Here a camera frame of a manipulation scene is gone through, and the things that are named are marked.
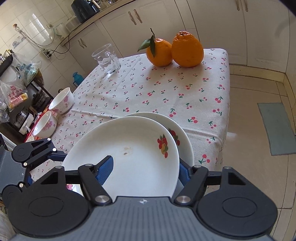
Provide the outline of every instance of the blue bottle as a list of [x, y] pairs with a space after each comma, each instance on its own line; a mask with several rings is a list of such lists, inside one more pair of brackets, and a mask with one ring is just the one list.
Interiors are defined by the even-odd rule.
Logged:
[[78, 74], [78, 72], [75, 72], [73, 74], [73, 78], [74, 78], [74, 83], [73, 84], [76, 87], [78, 87], [82, 83], [82, 81], [84, 81], [84, 78], [82, 77], [82, 75]]

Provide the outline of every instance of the floor mat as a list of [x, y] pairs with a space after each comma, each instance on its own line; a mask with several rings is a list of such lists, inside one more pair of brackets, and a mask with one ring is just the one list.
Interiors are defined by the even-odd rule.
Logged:
[[272, 156], [296, 153], [294, 136], [283, 103], [258, 103]]

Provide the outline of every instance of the table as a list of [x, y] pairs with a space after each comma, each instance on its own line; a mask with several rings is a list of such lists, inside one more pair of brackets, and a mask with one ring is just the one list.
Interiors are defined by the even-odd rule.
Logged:
[[[184, 129], [195, 164], [220, 170], [229, 118], [228, 54], [223, 49], [204, 52], [203, 62], [192, 68], [174, 61], [155, 67], [145, 54], [120, 59], [121, 68], [112, 75], [96, 67], [75, 90], [71, 110], [58, 117], [52, 136], [55, 147], [68, 153], [101, 123], [149, 111], [172, 118]], [[48, 160], [31, 172], [32, 178], [60, 164]]]

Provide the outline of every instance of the metal screw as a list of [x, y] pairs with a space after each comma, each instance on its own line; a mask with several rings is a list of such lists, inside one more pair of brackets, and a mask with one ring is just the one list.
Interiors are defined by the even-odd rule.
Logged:
[[191, 201], [191, 198], [188, 196], [179, 196], [176, 199], [179, 203], [189, 203]]
[[106, 195], [99, 195], [99, 196], [96, 196], [94, 200], [99, 203], [106, 203], [110, 200], [110, 198]]

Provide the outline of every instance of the floor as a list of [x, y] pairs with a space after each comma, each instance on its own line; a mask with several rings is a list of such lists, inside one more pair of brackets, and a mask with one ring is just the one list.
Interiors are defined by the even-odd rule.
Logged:
[[271, 232], [282, 241], [295, 197], [296, 154], [271, 156], [257, 103], [282, 102], [293, 119], [289, 100], [280, 82], [230, 75], [229, 127], [223, 165], [232, 166], [269, 196], [278, 208]]

